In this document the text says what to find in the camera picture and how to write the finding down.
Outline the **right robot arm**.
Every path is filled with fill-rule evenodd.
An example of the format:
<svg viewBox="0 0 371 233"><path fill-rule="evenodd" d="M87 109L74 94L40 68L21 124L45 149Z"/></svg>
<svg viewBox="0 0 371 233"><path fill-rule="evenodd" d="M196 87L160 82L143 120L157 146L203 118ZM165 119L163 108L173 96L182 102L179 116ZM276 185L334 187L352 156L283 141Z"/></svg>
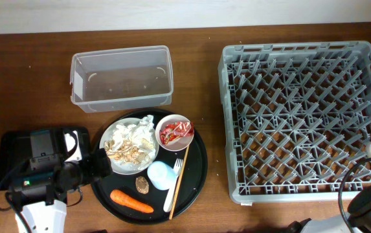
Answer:
<svg viewBox="0 0 371 233"><path fill-rule="evenodd" d="M301 222L292 222L284 232L290 233L329 233L329 232L371 232L371 186L359 192L348 205L343 208L343 188L355 172L362 166L371 162L371 143L367 147L369 158L358 162L346 172L338 191L338 207L340 214L329 219L317 221L305 219Z"/></svg>

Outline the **white tissue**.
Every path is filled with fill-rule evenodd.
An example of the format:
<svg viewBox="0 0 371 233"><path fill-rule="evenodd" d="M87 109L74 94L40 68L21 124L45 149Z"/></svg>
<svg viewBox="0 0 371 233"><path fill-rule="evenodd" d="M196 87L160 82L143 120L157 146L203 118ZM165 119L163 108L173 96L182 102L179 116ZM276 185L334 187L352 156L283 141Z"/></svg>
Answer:
<svg viewBox="0 0 371 233"><path fill-rule="evenodd" d="M150 159L156 153L155 140L153 139L153 116L147 115L139 120L137 124L117 124L113 130L110 140L114 140L116 145L114 149L120 147L124 140L130 141L142 151L148 153Z"/></svg>

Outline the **red snack wrapper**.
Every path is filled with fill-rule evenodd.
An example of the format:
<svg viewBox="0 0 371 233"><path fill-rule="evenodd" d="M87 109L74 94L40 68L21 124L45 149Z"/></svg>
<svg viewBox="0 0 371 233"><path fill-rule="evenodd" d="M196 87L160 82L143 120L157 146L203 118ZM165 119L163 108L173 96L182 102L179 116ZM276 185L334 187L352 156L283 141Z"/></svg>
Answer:
<svg viewBox="0 0 371 233"><path fill-rule="evenodd" d="M174 122L168 124L159 133L159 138L163 145L167 146L170 143L183 138L190 137L194 134L194 125L191 122Z"/></svg>

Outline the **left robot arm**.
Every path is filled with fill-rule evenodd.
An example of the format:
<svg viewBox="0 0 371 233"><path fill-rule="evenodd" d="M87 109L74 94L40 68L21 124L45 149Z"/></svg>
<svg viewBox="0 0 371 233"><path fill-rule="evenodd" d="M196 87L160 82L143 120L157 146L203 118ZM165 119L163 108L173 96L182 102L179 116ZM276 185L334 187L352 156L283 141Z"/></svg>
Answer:
<svg viewBox="0 0 371 233"><path fill-rule="evenodd" d="M82 128L9 132L6 200L20 232L63 232L69 192L111 174L103 149L89 152Z"/></svg>

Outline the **light blue cup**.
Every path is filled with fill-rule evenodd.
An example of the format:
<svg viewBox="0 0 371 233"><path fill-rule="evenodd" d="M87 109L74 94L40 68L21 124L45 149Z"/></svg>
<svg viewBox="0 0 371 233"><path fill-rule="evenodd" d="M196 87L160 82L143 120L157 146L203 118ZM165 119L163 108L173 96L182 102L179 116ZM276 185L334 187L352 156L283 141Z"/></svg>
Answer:
<svg viewBox="0 0 371 233"><path fill-rule="evenodd" d="M158 190L169 190L176 178L174 169L161 161L151 163L147 168L147 175Z"/></svg>

